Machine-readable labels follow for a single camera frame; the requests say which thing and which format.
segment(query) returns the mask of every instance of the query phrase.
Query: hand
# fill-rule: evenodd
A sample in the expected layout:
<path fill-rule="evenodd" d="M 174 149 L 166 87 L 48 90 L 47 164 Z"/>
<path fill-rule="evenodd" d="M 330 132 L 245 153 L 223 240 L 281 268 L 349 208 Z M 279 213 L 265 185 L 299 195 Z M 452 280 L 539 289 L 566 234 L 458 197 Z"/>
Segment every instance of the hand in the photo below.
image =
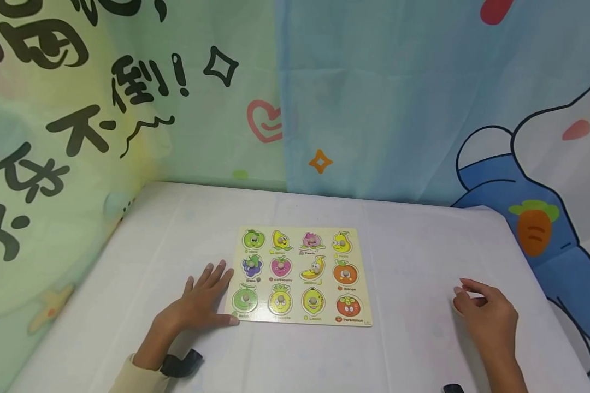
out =
<path fill-rule="evenodd" d="M 159 370 L 168 348 L 183 330 L 238 324 L 238 318 L 213 311 L 216 299 L 227 288 L 234 272 L 229 269 L 221 277 L 225 270 L 224 260 L 213 272 L 212 269 L 213 265 L 208 264 L 196 284 L 192 276 L 188 277 L 181 297 L 155 317 L 142 345 L 133 356 L 134 365 L 146 370 Z"/>
<path fill-rule="evenodd" d="M 213 311 L 216 299 L 227 289 L 234 271 L 229 269 L 223 274 L 224 260 L 221 260 L 213 272 L 212 269 L 213 265 L 208 264 L 196 284 L 192 276 L 188 277 L 184 293 L 155 317 L 154 324 L 167 326 L 177 334 L 187 329 L 237 325 L 238 318 Z"/>
<path fill-rule="evenodd" d="M 462 287 L 455 287 L 453 300 L 463 315 L 470 336 L 485 360 L 490 356 L 515 357 L 518 312 L 497 288 L 461 278 Z M 470 298 L 468 292 L 484 297 Z"/>

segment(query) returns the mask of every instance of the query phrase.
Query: purple grapes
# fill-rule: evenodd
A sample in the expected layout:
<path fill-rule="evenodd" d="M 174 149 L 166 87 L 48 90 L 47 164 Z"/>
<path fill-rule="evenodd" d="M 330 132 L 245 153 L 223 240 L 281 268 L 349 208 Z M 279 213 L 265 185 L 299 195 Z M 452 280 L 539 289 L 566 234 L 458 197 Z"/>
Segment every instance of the purple grapes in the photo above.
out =
<path fill-rule="evenodd" d="M 245 270 L 247 277 L 252 278 L 261 271 L 262 261 L 259 259 L 259 256 L 252 255 L 249 259 L 243 261 L 243 269 Z"/>

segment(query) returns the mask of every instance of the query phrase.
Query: finger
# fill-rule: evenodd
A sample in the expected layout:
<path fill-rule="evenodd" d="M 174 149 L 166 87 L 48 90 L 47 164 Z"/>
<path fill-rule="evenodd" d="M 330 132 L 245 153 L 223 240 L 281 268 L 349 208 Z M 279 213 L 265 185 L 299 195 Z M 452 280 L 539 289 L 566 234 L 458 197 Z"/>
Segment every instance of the finger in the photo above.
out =
<path fill-rule="evenodd" d="M 205 286 L 207 286 L 208 288 L 215 286 L 215 284 L 221 279 L 221 276 L 223 276 L 224 270 L 225 270 L 225 261 L 221 260 L 218 263 L 218 266 L 216 267 L 215 271 L 212 272 L 212 274 L 210 274 L 210 277 L 208 277 L 208 280 L 205 281 Z"/>
<path fill-rule="evenodd" d="M 474 303 L 474 305 L 477 307 L 485 306 L 488 303 L 488 299 L 485 299 L 484 297 L 474 297 L 471 298 L 471 300 L 472 303 Z"/>
<path fill-rule="evenodd" d="M 199 280 L 197 280 L 197 285 L 195 285 L 196 287 L 200 287 L 203 286 L 203 284 L 205 284 L 205 281 L 207 281 L 208 277 L 210 277 L 210 274 L 212 274 L 213 268 L 214 266 L 212 263 L 209 263 L 207 266 L 205 266 L 205 269 L 203 270 L 201 277 L 199 277 Z"/>
<path fill-rule="evenodd" d="M 452 300 L 454 307 L 461 313 L 461 315 L 466 315 L 468 313 L 472 313 L 477 308 L 477 305 L 474 304 L 470 295 L 468 295 L 465 290 L 461 287 L 454 287 L 454 293 L 456 294 L 455 298 Z"/>
<path fill-rule="evenodd" d="M 234 277 L 234 269 L 228 269 L 225 274 L 223 274 L 223 277 L 221 277 L 221 279 L 215 284 L 214 289 L 219 293 L 223 292 L 227 289 L 232 277 Z"/>
<path fill-rule="evenodd" d="M 488 301 L 495 301 L 505 298 L 497 288 L 490 287 L 482 282 L 461 278 L 461 283 L 469 289 L 469 292 L 478 293 L 485 296 Z"/>
<path fill-rule="evenodd" d="M 187 295 L 191 292 L 192 287 L 194 287 L 194 277 L 188 277 L 186 281 L 186 287 L 184 288 L 184 295 Z"/>
<path fill-rule="evenodd" d="M 238 318 L 229 314 L 212 314 L 209 318 L 209 324 L 214 328 L 236 326 L 239 322 Z"/>

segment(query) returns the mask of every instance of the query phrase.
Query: orange carrot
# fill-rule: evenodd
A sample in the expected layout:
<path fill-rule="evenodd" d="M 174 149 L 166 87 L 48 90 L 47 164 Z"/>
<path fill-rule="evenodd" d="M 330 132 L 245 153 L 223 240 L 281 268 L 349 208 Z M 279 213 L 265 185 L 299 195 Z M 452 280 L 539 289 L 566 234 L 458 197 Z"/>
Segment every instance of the orange carrot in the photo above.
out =
<path fill-rule="evenodd" d="M 525 254 L 541 255 L 551 240 L 553 224 L 542 210 L 527 210 L 518 219 L 518 241 Z"/>

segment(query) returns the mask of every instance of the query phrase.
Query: table surface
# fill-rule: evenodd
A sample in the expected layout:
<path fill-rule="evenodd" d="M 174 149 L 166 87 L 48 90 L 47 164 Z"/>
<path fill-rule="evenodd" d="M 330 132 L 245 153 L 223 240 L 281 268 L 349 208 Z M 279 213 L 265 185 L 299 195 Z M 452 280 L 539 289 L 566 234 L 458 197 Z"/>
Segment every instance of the table surface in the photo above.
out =
<path fill-rule="evenodd" d="M 373 327 L 242 322 L 180 336 L 204 356 L 174 392 L 489 391 L 451 308 L 458 277 L 498 286 L 520 314 L 517 355 L 530 392 L 590 382 L 502 216 L 487 210 L 152 183 L 10 392 L 106 392 L 151 320 L 190 274 L 231 262 L 249 225 L 357 228 Z M 224 308 L 221 301 L 219 310 Z"/>

